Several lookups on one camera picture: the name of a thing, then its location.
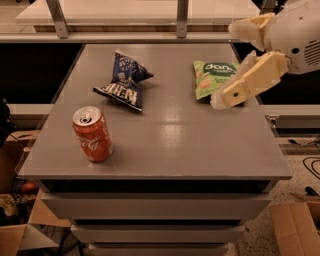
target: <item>white countertop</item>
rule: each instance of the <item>white countertop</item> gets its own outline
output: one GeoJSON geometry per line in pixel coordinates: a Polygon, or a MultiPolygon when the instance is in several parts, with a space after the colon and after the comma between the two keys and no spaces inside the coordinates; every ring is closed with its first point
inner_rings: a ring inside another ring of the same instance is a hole
{"type": "MultiPolygon", "coordinates": [[[[69,25],[175,24],[177,0],[60,0],[69,25]]],[[[251,0],[190,0],[189,24],[230,24],[256,16],[251,0]]],[[[46,0],[37,0],[16,17],[18,24],[52,25],[46,0]]]]}

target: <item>table surface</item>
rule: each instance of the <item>table surface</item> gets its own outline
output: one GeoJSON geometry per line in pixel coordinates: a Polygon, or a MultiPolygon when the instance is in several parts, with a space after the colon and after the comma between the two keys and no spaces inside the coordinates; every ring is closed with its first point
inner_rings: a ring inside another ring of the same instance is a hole
{"type": "Polygon", "coordinates": [[[292,171],[255,99],[217,111],[195,99],[193,61],[232,62],[228,44],[86,45],[19,175],[35,179],[289,179],[292,171]],[[141,82],[143,111],[92,91],[111,81],[120,49],[154,77],[141,82]],[[72,128],[74,112],[96,106],[114,144],[92,163],[72,128]]]}
{"type": "MultiPolygon", "coordinates": [[[[60,0],[68,24],[175,24],[177,0],[60,0]]],[[[230,24],[259,14],[250,0],[190,0],[189,23],[230,24]]],[[[21,12],[19,24],[53,24],[46,0],[37,0],[21,12]]]]}

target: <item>cardboard box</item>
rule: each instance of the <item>cardboard box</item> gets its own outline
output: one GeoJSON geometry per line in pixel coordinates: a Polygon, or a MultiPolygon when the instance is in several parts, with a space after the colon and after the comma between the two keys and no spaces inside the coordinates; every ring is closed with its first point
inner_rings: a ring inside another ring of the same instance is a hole
{"type": "MultiPolygon", "coordinates": [[[[11,193],[15,170],[23,164],[24,156],[28,154],[25,145],[32,145],[39,131],[15,132],[9,136],[0,149],[0,193],[11,193]]],[[[0,226],[1,256],[16,256],[18,250],[58,247],[65,227],[70,227],[68,220],[58,219],[41,201],[39,190],[32,208],[28,223],[23,225],[0,226]],[[54,227],[55,232],[44,227],[54,227]]]]}
{"type": "Polygon", "coordinates": [[[27,224],[0,227],[2,256],[16,256],[18,250],[59,247],[58,241],[52,235],[46,234],[41,226],[69,228],[71,223],[58,219],[41,201],[41,194],[39,190],[27,224]]]}
{"type": "Polygon", "coordinates": [[[320,255],[320,202],[270,206],[281,256],[320,255]]]}

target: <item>dark blue chip bag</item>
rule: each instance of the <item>dark blue chip bag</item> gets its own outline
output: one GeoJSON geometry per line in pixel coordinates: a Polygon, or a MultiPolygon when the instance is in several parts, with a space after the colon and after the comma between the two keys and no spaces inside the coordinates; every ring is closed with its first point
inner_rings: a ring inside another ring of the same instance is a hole
{"type": "Polygon", "coordinates": [[[95,87],[93,88],[93,91],[100,95],[125,103],[133,109],[142,111],[141,87],[132,79],[121,79],[111,82],[101,88],[95,87]]]}
{"type": "Polygon", "coordinates": [[[116,51],[111,83],[93,91],[142,111],[138,82],[153,77],[144,66],[121,51],[116,51]]]}
{"type": "Polygon", "coordinates": [[[130,80],[130,78],[132,78],[134,82],[139,83],[151,77],[153,77],[153,74],[148,72],[148,70],[137,61],[121,51],[116,51],[111,82],[120,79],[130,80]]]}

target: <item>soda can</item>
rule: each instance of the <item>soda can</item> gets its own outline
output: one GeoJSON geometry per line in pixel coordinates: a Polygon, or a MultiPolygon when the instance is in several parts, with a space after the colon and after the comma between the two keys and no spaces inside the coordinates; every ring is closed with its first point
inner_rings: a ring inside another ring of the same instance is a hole
{"type": "Polygon", "coordinates": [[[87,106],[78,109],[73,115],[73,129],[90,161],[100,162],[112,154],[113,145],[106,119],[98,108],[87,106]]]}

